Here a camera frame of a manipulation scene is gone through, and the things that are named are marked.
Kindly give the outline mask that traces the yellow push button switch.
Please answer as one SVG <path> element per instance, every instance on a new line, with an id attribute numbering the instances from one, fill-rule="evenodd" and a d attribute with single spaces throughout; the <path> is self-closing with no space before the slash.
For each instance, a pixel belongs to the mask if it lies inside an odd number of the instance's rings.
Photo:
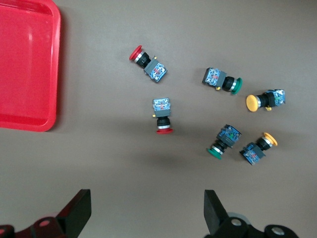
<path id="1" fill-rule="evenodd" d="M 283 89 L 270 89 L 260 95 L 248 95 L 246 98 L 247 109 L 256 112 L 260 108 L 271 111 L 286 103 L 285 91 Z"/>
<path id="2" fill-rule="evenodd" d="M 277 140 L 271 134 L 264 132 L 262 137 L 258 138 L 256 142 L 250 142 L 244 146 L 239 153 L 250 165 L 253 166 L 265 157 L 264 151 L 277 145 Z"/>

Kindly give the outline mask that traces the red push button switch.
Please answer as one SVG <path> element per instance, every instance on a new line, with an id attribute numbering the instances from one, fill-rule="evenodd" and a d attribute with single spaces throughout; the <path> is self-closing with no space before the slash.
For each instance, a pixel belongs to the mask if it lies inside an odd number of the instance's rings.
<path id="1" fill-rule="evenodd" d="M 170 100 L 169 98 L 153 99 L 153 118 L 157 119 L 157 134 L 169 134 L 173 132 L 170 123 Z"/>
<path id="2" fill-rule="evenodd" d="M 136 47 L 129 56 L 129 60 L 141 67 L 144 73 L 155 83 L 160 82 L 168 72 L 167 68 L 158 61 L 156 56 L 150 58 L 150 56 L 143 50 L 142 45 Z"/>

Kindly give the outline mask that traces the brown table cover sheet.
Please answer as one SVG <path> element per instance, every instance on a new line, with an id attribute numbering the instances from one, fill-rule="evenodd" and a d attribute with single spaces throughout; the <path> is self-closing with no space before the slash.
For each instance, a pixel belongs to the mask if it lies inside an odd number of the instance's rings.
<path id="1" fill-rule="evenodd" d="M 263 230 L 317 238 L 317 0 L 54 0 L 62 17 L 55 126 L 0 129 L 0 224 L 22 230 L 83 188 L 92 215 L 80 238 L 203 238 L 204 191 Z M 155 83 L 137 46 L 168 70 Z M 202 83 L 218 68 L 236 95 Z M 247 109 L 283 89 L 286 103 Z M 169 134 L 153 99 L 169 98 Z M 241 132 L 222 159 L 207 149 Z M 250 165 L 240 151 L 278 142 Z"/>

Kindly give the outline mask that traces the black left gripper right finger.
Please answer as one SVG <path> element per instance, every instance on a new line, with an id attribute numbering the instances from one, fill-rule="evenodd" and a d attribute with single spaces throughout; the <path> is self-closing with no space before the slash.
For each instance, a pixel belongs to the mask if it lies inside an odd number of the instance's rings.
<path id="1" fill-rule="evenodd" d="M 204 238 L 299 238 L 282 225 L 267 225 L 260 231 L 242 218 L 229 216 L 214 190 L 204 192 L 204 218 L 209 230 Z"/>

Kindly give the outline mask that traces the red plastic tray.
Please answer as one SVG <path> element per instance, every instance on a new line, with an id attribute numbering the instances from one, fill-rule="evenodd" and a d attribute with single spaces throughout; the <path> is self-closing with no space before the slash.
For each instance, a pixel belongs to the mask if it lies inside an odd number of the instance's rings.
<path id="1" fill-rule="evenodd" d="M 53 0 L 0 0 L 0 127 L 56 120 L 61 15 Z"/>

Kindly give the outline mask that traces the green push button switch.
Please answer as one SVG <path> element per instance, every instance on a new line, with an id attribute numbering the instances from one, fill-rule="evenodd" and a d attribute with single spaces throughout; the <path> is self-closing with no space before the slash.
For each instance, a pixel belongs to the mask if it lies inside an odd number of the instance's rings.
<path id="1" fill-rule="evenodd" d="M 232 95 L 236 95 L 242 87 L 243 80 L 242 78 L 228 76 L 226 72 L 218 68 L 209 67 L 206 69 L 202 83 L 217 91 L 224 90 L 230 92 Z"/>
<path id="2" fill-rule="evenodd" d="M 216 136 L 216 140 L 207 149 L 207 151 L 218 158 L 219 160 L 222 159 L 222 155 L 227 148 L 232 148 L 233 145 L 240 139 L 241 132 L 239 132 L 235 127 L 226 124 L 224 127 L 221 128 L 220 132 Z"/>

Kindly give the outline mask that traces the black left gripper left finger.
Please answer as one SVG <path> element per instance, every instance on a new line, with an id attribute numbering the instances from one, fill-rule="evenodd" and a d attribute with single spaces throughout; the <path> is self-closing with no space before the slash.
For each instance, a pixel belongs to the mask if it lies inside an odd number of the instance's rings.
<path id="1" fill-rule="evenodd" d="M 41 218 L 19 232 L 0 225 L 0 238 L 78 238 L 90 216 L 91 191 L 82 189 L 55 217 Z"/>

